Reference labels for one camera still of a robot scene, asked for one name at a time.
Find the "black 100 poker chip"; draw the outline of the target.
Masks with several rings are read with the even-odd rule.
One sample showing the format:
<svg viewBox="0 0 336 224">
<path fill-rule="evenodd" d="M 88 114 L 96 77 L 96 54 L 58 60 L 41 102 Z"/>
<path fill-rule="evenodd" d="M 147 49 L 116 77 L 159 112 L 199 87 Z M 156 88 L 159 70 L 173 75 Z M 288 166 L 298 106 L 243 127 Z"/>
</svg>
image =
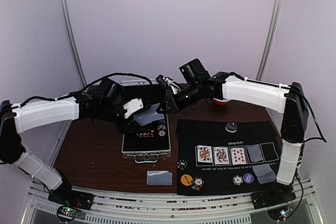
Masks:
<svg viewBox="0 0 336 224">
<path fill-rule="evenodd" d="M 187 168 L 187 161 L 184 159 L 181 159 L 177 162 L 177 168 L 178 169 L 186 169 Z"/>
</svg>

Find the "purple small blind button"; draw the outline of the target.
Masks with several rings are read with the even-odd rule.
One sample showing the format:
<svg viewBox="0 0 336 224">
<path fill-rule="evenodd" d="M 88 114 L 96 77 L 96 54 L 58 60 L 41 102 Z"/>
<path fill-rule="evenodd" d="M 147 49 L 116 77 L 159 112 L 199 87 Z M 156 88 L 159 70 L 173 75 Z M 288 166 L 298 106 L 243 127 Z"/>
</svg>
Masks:
<svg viewBox="0 0 336 224">
<path fill-rule="evenodd" d="M 254 182 L 254 175 L 251 173 L 245 173 L 243 175 L 243 181 L 247 184 L 251 184 Z"/>
</svg>

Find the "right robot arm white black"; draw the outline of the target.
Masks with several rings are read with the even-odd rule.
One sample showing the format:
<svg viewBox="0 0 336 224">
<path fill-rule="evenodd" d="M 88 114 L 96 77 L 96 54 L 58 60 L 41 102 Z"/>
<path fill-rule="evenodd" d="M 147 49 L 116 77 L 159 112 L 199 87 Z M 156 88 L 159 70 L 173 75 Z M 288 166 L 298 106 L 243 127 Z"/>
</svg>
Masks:
<svg viewBox="0 0 336 224">
<path fill-rule="evenodd" d="M 288 185 L 293 182 L 301 163 L 303 146 L 307 141 L 305 132 L 308 118 L 312 117 L 317 123 L 302 85 L 298 82 L 291 85 L 262 82 L 242 77 L 235 72 L 218 72 L 211 76 L 199 59 L 182 65 L 179 70 L 189 87 L 182 89 L 169 77 L 156 77 L 157 83 L 164 90 L 170 90 L 157 113 L 175 114 L 202 99 L 211 98 L 250 103 L 282 114 L 282 153 L 276 175 L 279 185 L 269 192 L 272 203 L 281 203 L 289 196 Z"/>
</svg>

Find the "dealt card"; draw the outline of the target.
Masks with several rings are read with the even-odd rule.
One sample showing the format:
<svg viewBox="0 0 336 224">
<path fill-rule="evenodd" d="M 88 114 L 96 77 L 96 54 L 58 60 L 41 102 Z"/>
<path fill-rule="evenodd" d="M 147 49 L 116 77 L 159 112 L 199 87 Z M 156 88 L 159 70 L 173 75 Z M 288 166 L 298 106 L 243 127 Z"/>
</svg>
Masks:
<svg viewBox="0 0 336 224">
<path fill-rule="evenodd" d="M 166 172 L 166 173 L 162 173 L 159 176 L 159 184 L 160 185 L 171 186 L 172 183 L 173 183 L 173 173 Z"/>
<path fill-rule="evenodd" d="M 273 172 L 269 164 L 261 164 L 253 166 L 253 171 L 257 177 L 262 177 Z"/>
<path fill-rule="evenodd" d="M 258 176 L 257 180 L 260 184 L 272 183 L 276 181 L 276 175 L 274 172 Z"/>
<path fill-rule="evenodd" d="M 147 171 L 146 184 L 151 185 L 151 186 L 154 186 L 154 185 L 164 186 L 164 185 L 159 184 L 159 176 L 162 173 L 166 173 L 166 172 L 169 172 L 169 171 L 168 170 L 149 170 Z"/>
</svg>

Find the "blue playing card deck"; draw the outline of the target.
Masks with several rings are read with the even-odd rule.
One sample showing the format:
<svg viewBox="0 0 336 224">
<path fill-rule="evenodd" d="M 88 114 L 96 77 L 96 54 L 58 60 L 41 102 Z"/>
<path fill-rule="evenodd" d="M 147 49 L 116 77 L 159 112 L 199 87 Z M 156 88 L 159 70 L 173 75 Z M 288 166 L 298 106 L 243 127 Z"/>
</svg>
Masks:
<svg viewBox="0 0 336 224">
<path fill-rule="evenodd" d="M 145 112 L 142 112 L 142 113 L 134 114 L 133 118 L 141 126 L 145 126 L 145 125 L 150 124 L 152 122 L 163 120 L 164 115 L 159 114 L 156 111 L 154 111 L 154 112 L 145 111 Z"/>
</svg>

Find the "orange big blind button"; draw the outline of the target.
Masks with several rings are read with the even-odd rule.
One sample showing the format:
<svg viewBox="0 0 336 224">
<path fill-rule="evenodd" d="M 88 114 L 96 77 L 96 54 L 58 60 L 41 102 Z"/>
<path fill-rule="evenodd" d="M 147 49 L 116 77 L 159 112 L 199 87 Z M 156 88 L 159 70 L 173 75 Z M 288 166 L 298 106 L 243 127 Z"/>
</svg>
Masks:
<svg viewBox="0 0 336 224">
<path fill-rule="evenodd" d="M 184 186 L 190 186 L 192 180 L 193 180 L 193 177 L 189 174 L 183 174 L 180 179 L 182 185 Z"/>
</svg>

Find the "clear acrylic dealer button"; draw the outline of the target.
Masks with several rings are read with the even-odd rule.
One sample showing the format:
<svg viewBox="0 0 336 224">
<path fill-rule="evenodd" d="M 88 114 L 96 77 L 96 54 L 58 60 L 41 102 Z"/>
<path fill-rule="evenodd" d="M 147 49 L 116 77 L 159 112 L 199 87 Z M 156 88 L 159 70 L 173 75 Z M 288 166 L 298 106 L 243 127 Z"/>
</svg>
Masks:
<svg viewBox="0 0 336 224">
<path fill-rule="evenodd" d="M 225 130 L 230 133 L 235 133 L 238 130 L 238 126 L 234 122 L 229 122 L 225 125 Z"/>
</svg>

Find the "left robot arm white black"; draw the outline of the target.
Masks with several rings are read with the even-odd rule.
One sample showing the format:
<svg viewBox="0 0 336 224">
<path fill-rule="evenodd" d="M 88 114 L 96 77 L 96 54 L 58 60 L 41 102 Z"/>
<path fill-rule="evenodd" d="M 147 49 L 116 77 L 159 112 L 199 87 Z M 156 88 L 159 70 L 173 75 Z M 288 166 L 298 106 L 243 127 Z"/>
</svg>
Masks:
<svg viewBox="0 0 336 224">
<path fill-rule="evenodd" d="M 64 205 L 76 197 L 71 183 L 23 144 L 21 133 L 48 124 L 81 119 L 115 123 L 121 133 L 142 129 L 134 114 L 149 109 L 141 97 L 125 98 L 124 87 L 104 78 L 95 88 L 84 88 L 59 98 L 32 97 L 21 104 L 1 103 L 1 164 L 15 165 L 39 180 Z"/>
</svg>

